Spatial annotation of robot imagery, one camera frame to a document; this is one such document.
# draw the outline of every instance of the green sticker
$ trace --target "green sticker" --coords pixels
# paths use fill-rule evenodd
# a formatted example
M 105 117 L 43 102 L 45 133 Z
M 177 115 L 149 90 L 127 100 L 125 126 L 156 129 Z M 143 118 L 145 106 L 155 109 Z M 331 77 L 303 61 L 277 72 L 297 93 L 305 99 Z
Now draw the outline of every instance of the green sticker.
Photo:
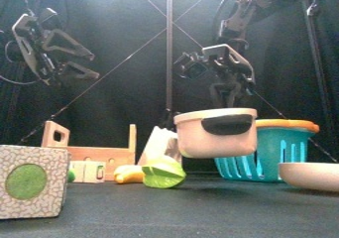
M 19 166 L 7 176 L 7 193 L 19 200 L 28 200 L 39 196 L 48 182 L 44 169 L 35 164 Z

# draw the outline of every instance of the teal basket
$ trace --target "teal basket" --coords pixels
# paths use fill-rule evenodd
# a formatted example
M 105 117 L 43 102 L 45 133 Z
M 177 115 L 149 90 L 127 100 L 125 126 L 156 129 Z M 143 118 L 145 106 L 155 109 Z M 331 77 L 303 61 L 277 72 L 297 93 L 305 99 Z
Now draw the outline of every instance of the teal basket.
M 315 134 L 300 128 L 257 128 L 256 152 L 248 156 L 215 158 L 224 179 L 281 181 L 279 163 L 304 163 L 307 141 Z

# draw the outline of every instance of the metal rod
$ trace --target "metal rod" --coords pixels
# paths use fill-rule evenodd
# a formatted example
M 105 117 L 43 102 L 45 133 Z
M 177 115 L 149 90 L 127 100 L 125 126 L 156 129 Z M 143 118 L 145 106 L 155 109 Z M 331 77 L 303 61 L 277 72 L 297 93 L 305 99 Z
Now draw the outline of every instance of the metal rod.
M 321 64 L 319 44 L 317 44 L 317 38 L 316 38 L 316 32 L 315 32 L 313 15 L 307 13 L 307 9 L 309 8 L 311 3 L 309 3 L 308 0 L 304 0 L 301 2 L 301 5 L 303 5 L 303 11 L 304 11 L 304 19 L 305 19 L 305 26 L 307 26 L 311 52 L 312 52 L 312 59 L 313 59 L 315 74 L 316 74 L 316 79 L 317 79 L 319 93 L 320 93 L 320 99 L 321 99 L 321 108 L 323 108 L 323 113 L 324 113 L 327 136 L 328 136 L 328 139 L 332 139 L 331 140 L 331 150 L 332 150 L 331 152 L 333 152 L 335 145 L 337 144 L 337 136 L 336 136 L 336 133 L 335 133 L 333 114 L 332 114 L 332 111 L 331 111 L 329 94 L 328 94 L 327 85 L 325 85 L 324 69 L 323 69 L 323 64 Z
M 172 110 L 172 47 L 173 47 L 173 28 L 172 28 L 172 0 L 167 0 L 167 95 L 165 95 L 165 107 Z

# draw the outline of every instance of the speckled box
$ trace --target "speckled box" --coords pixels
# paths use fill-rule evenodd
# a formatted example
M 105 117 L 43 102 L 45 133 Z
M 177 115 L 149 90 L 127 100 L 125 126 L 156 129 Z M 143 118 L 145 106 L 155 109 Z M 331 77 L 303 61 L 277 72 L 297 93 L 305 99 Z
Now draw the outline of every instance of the speckled box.
M 0 146 L 0 219 L 59 216 L 69 161 L 64 149 Z

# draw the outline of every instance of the pot handle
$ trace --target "pot handle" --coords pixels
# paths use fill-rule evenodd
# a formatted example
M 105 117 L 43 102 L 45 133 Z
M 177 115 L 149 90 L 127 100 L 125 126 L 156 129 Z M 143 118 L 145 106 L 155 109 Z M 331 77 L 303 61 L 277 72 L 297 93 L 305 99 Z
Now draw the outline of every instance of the pot handle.
M 201 120 L 203 128 L 213 135 L 239 135 L 252 125 L 253 117 L 249 114 L 224 115 Z

